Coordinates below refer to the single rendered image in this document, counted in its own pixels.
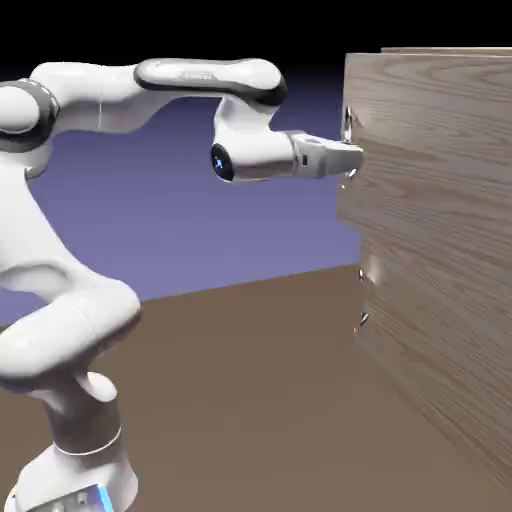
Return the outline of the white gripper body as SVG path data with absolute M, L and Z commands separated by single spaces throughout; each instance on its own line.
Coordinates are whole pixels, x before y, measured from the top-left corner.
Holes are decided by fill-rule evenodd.
M 324 139 L 322 169 L 324 176 L 350 175 L 362 165 L 363 149 L 356 144 Z

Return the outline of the light wood cabinet door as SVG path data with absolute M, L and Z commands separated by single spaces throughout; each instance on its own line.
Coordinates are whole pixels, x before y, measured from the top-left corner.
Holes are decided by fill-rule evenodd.
M 355 86 L 357 79 L 354 77 L 354 66 L 357 62 L 359 54 L 348 54 L 345 57 L 344 62 L 344 76 L 343 76 L 343 90 L 342 90 L 342 108 L 341 111 L 341 122 L 344 106 L 349 105 L 352 110 L 353 123 L 352 123 L 352 144 L 357 141 L 357 132 L 360 128 L 360 122 L 357 118 L 354 108 L 352 106 L 352 100 L 355 95 Z M 342 174 L 339 179 L 338 197 L 337 197 L 337 219 L 344 224 L 347 224 L 350 228 L 359 231 L 360 222 L 358 219 L 358 200 L 356 197 L 356 190 L 354 188 L 354 181 L 357 172 L 351 173 L 350 175 Z
M 359 262 L 359 282 L 361 287 L 361 308 L 359 325 L 356 329 L 357 344 L 363 349 L 366 349 L 367 336 L 369 325 L 371 324 L 370 318 L 372 316 L 372 294 L 374 291 L 373 272 L 372 272 L 372 255 L 366 247 L 366 242 L 363 241 L 360 251 Z

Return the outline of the light wood cabinet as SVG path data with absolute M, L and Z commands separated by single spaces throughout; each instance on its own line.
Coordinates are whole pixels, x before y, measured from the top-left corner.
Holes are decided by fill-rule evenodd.
M 353 54 L 364 351 L 512 492 L 512 47 Z

